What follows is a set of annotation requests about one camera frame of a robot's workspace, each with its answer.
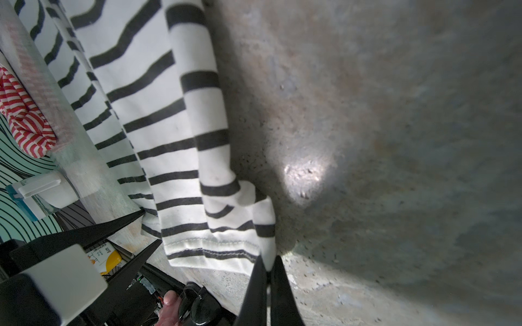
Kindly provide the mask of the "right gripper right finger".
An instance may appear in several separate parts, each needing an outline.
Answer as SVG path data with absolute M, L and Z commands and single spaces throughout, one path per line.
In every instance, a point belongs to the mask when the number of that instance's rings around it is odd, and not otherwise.
M 270 271 L 271 324 L 274 326 L 305 326 L 280 256 Z

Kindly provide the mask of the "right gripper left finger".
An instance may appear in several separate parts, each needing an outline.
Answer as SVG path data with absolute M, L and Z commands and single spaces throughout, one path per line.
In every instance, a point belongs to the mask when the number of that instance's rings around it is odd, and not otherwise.
M 267 272 L 262 257 L 258 256 L 234 326 L 266 326 L 266 307 Z

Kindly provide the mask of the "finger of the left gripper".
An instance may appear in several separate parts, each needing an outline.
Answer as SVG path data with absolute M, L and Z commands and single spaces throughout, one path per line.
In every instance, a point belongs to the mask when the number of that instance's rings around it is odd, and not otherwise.
M 160 244 L 149 244 L 109 279 L 107 289 L 82 313 L 87 325 L 142 325 L 148 319 L 156 298 L 132 282 Z
M 22 244 L 9 252 L 9 258 L 21 272 L 72 246 L 88 249 L 117 233 L 145 214 L 143 209 L 102 224 L 59 232 Z

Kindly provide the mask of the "red white striped tank top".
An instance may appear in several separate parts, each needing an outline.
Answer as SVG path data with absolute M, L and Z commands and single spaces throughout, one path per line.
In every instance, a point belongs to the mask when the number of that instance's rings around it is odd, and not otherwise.
M 1 114 L 19 148 L 33 158 L 45 156 L 57 144 L 49 122 L 25 88 L 1 67 Z

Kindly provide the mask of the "black white striped tank top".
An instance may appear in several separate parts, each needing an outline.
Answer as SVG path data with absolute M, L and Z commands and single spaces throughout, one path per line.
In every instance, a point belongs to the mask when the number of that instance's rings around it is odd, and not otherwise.
M 237 178 L 202 1 L 13 1 L 97 151 L 175 267 L 275 262 L 269 197 Z

